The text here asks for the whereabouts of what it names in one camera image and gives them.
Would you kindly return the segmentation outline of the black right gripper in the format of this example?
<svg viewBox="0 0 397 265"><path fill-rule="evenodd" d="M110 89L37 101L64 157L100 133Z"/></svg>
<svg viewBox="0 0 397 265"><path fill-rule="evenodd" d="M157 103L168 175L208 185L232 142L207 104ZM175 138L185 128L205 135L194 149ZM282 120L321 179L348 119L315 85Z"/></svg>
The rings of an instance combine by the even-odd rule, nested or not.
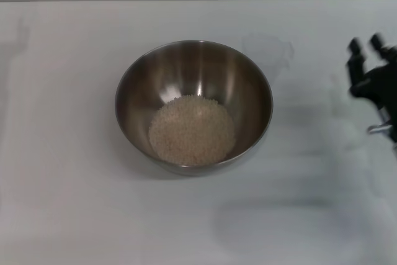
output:
<svg viewBox="0 0 397 265"><path fill-rule="evenodd" d="M386 64L365 72L361 44L358 38L353 38L347 48L350 53L347 61L349 92L354 98L372 102L378 110L381 124L370 126L367 132L385 135L396 147L396 47L385 45L379 33L371 37L370 44Z"/></svg>

